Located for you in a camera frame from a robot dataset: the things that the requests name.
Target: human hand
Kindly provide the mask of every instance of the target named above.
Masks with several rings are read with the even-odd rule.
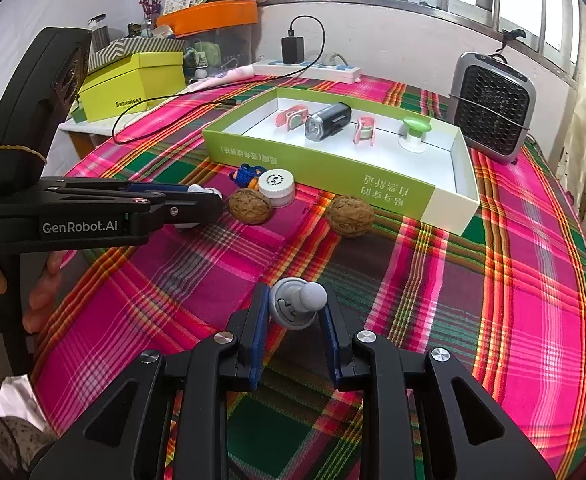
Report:
[[[66,251],[54,251],[48,256],[46,268],[40,276],[28,297],[28,311],[24,314],[22,323],[29,333],[39,332],[44,328],[48,318],[55,308],[55,299],[60,286],[62,275],[60,266]],[[6,278],[0,270],[0,294],[6,292]]]

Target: pink plastic clip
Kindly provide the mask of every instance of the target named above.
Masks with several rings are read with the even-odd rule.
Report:
[[[304,105],[295,105],[289,108],[288,110],[284,110],[275,116],[275,127],[279,128],[284,126],[285,124],[291,124],[289,119],[294,116],[299,115],[302,119],[302,124],[307,122],[308,117],[308,106]]]
[[[375,119],[370,116],[362,116],[358,119],[353,143],[359,144],[361,140],[369,139],[371,139],[371,146],[373,146],[373,142],[375,141]]]

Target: yellow box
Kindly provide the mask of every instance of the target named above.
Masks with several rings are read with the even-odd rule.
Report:
[[[92,122],[119,116],[135,103],[185,87],[181,52],[140,52],[90,74],[80,89],[80,101]],[[141,103],[129,113],[143,112],[161,101]]]

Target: portable fan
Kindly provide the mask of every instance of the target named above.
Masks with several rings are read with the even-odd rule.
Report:
[[[458,60],[447,121],[462,130],[469,146],[507,164],[516,160],[529,131],[536,91],[500,54],[508,41],[525,32],[516,29],[503,35],[495,54],[467,52]]]

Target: silver screw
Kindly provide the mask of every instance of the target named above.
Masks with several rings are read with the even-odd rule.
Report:
[[[446,348],[434,348],[431,350],[431,357],[440,363],[445,363],[451,358],[451,354]]]
[[[215,339],[216,343],[220,345],[225,345],[233,340],[233,334],[225,330],[224,332],[218,332],[217,334],[215,334],[213,336],[213,339]]]
[[[140,355],[139,358],[145,365],[150,365],[154,363],[160,358],[160,352],[157,350],[144,350]]]
[[[373,343],[375,341],[375,333],[371,330],[361,330],[358,332],[358,339],[363,343]]]

